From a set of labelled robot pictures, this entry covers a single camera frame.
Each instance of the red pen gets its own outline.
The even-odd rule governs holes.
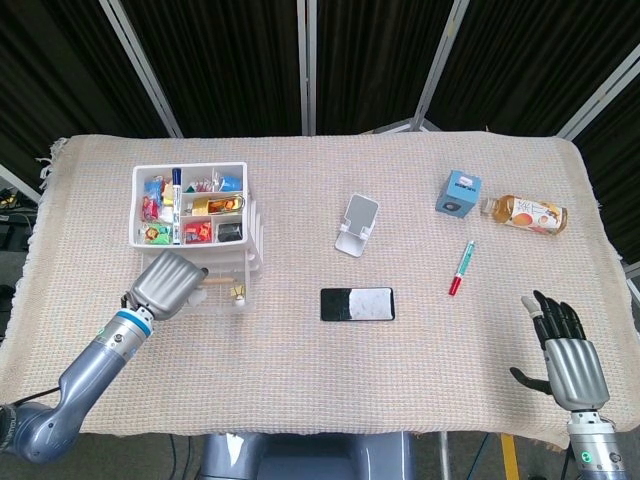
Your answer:
[[[454,296],[462,283],[462,277],[464,273],[467,271],[467,267],[469,266],[469,262],[471,261],[471,255],[473,255],[473,249],[475,248],[475,242],[473,240],[469,240],[467,243],[467,248],[464,249],[464,253],[462,254],[462,260],[460,260],[460,264],[458,265],[458,270],[456,270],[456,274],[453,277],[453,281],[451,282],[451,286],[449,287],[449,295]]]

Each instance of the phone screen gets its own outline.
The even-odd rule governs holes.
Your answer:
[[[390,288],[323,288],[320,317],[326,322],[393,320],[393,290]]]

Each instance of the woven fabric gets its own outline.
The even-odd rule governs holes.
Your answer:
[[[54,386],[140,273],[127,242],[135,165],[246,161],[264,212],[263,277],[241,316],[182,316],[154,335],[86,418],[86,432],[508,432],[564,446],[567,412],[520,386],[545,377],[520,296],[570,303],[611,393],[603,414],[640,423],[640,346],[630,295],[577,149],[488,133],[130,140],[72,138],[54,159],[24,278],[0,349],[0,401]],[[517,193],[568,208],[547,237],[475,208],[436,213],[451,169],[482,196]],[[334,249],[352,193],[380,203],[364,255]],[[466,242],[476,251],[447,294]],[[392,322],[320,321],[320,289],[394,289]],[[56,396],[45,397],[54,404]]]

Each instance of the robotic hand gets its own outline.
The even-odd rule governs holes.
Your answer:
[[[40,394],[0,407],[0,452],[47,463],[71,449],[89,410],[153,333],[153,321],[178,313],[207,274],[169,250],[158,256],[122,297],[122,308],[62,374],[55,408],[29,401]]]
[[[522,303],[533,319],[549,380],[529,378],[515,367],[511,374],[525,387],[553,395],[571,412],[568,431],[583,480],[630,480],[613,425],[598,414],[609,400],[609,390],[578,315],[564,302],[558,304],[538,291],[533,294],[540,306],[528,297],[522,297]]]

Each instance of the bottle label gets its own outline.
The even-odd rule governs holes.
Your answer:
[[[552,203],[513,199],[513,213],[507,225],[552,235],[562,224],[562,210]]]

